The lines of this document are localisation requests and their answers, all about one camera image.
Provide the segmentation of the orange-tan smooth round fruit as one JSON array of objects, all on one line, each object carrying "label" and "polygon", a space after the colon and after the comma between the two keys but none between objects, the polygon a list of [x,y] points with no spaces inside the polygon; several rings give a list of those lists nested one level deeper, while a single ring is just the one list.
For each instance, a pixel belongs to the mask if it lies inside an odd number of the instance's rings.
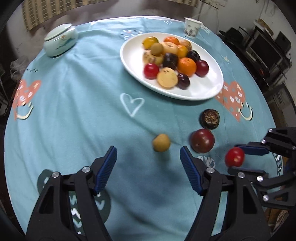
[{"label": "orange-tan smooth round fruit", "polygon": [[180,40],[180,45],[185,46],[188,51],[192,49],[191,42],[189,40]]}]

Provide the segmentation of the pale green lidded jar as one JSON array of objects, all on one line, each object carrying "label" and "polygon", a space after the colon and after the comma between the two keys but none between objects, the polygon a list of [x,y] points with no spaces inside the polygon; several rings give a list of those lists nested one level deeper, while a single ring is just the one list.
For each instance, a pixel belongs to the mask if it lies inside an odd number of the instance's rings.
[{"label": "pale green lidded jar", "polygon": [[72,48],[78,32],[72,24],[62,24],[51,30],[44,38],[43,48],[49,57],[56,57]]}]

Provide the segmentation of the tan round fruit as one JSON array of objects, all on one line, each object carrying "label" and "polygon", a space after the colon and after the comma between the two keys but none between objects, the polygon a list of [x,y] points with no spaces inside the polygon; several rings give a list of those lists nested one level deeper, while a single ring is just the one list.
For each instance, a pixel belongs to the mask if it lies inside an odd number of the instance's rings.
[{"label": "tan round fruit", "polygon": [[154,56],[150,50],[145,50],[142,57],[144,64],[156,64],[157,66],[162,65],[164,56],[160,54],[160,56]]}]

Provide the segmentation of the orange tangerine on plate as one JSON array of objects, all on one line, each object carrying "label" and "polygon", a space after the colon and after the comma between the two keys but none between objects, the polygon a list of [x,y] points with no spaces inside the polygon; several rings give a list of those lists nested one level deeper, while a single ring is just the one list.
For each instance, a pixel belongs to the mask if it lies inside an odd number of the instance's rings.
[{"label": "orange tangerine on plate", "polygon": [[191,58],[181,58],[178,61],[177,71],[180,74],[185,74],[188,77],[191,77],[196,72],[196,63]]}]

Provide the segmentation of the yellow-orange tomato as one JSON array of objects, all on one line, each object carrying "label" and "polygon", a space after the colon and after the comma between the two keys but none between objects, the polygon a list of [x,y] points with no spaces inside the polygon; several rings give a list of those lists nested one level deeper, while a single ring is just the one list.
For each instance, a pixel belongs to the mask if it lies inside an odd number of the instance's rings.
[{"label": "yellow-orange tomato", "polygon": [[177,45],[178,48],[178,52],[177,52],[177,56],[179,59],[184,58],[187,56],[188,53],[188,49],[186,46],[184,45]]}]

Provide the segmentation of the pale cream round fruit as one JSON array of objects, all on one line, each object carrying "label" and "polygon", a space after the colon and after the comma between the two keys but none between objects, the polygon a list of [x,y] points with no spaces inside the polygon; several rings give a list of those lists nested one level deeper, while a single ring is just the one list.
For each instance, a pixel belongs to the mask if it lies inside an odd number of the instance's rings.
[{"label": "pale cream round fruit", "polygon": [[158,73],[157,82],[163,88],[170,89],[177,85],[178,77],[173,69],[165,67]]}]

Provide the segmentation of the large tan dimpled fruit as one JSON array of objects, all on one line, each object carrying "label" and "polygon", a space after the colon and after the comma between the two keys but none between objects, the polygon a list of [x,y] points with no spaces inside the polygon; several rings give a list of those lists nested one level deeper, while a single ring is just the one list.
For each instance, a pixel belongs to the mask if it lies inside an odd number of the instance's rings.
[{"label": "large tan dimpled fruit", "polygon": [[163,55],[166,53],[176,54],[178,53],[178,46],[172,42],[162,42]]}]

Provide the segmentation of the black electronics shelf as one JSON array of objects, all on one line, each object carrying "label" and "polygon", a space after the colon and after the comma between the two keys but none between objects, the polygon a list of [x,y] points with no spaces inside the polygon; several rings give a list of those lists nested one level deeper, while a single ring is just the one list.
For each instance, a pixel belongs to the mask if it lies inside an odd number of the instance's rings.
[{"label": "black electronics shelf", "polygon": [[248,33],[243,28],[220,30],[218,36],[235,53],[254,78],[261,92],[271,90],[292,66],[277,42],[258,26]]}]

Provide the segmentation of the dark brown water chestnut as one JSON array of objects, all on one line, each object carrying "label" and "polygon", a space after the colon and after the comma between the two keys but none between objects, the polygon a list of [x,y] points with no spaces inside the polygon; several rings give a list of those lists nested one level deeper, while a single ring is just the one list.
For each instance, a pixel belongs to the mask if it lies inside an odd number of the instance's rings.
[{"label": "dark brown water chestnut", "polygon": [[203,128],[214,130],[220,123],[220,114],[215,109],[206,109],[200,114],[199,121]]}]

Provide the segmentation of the small tan fruit behind tomato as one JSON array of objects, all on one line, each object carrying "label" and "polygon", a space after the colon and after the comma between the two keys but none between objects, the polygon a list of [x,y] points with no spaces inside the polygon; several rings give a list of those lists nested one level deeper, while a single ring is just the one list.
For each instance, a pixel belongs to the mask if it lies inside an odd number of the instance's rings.
[{"label": "small tan fruit behind tomato", "polygon": [[164,133],[157,135],[152,141],[153,149],[156,152],[165,152],[170,148],[170,145],[170,138]]}]

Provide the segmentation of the large orange tangerine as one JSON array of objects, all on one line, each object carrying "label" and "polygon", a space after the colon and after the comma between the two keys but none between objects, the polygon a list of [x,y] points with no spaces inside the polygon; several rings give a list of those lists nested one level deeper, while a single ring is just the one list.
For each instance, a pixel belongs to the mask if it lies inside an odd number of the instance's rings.
[{"label": "large orange tangerine", "polygon": [[165,37],[165,39],[163,41],[164,42],[174,43],[175,45],[180,44],[179,40],[176,37],[173,37],[173,36],[167,36],[167,37]]}]

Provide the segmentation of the small tan longan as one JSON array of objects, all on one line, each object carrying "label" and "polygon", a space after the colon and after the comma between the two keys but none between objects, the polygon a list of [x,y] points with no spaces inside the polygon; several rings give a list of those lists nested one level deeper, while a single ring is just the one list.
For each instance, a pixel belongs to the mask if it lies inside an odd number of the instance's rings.
[{"label": "small tan longan", "polygon": [[150,47],[150,52],[154,56],[160,56],[163,53],[164,47],[161,43],[154,43]]}]

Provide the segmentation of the bright red cherry tomato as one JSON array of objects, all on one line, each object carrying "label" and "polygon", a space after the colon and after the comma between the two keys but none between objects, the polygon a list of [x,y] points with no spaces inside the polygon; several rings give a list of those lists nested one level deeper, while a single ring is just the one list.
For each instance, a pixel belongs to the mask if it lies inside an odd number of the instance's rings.
[{"label": "bright red cherry tomato", "polygon": [[225,164],[227,167],[240,167],[245,159],[245,153],[243,149],[239,147],[233,147],[225,156]]}]

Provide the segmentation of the dark red plum on plate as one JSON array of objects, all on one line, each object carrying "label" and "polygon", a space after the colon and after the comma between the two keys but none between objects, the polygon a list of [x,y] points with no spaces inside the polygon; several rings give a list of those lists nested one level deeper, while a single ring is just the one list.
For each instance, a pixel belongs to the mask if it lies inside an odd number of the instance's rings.
[{"label": "dark red plum on plate", "polygon": [[209,65],[206,61],[204,60],[196,61],[196,74],[199,77],[205,77],[208,72],[209,72]]}]

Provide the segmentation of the white paper cup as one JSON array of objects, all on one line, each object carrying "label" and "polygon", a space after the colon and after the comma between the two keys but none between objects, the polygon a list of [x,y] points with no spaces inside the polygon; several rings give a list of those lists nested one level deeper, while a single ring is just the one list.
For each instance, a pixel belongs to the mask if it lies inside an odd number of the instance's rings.
[{"label": "white paper cup", "polygon": [[201,21],[185,17],[184,36],[195,38],[203,23]]}]

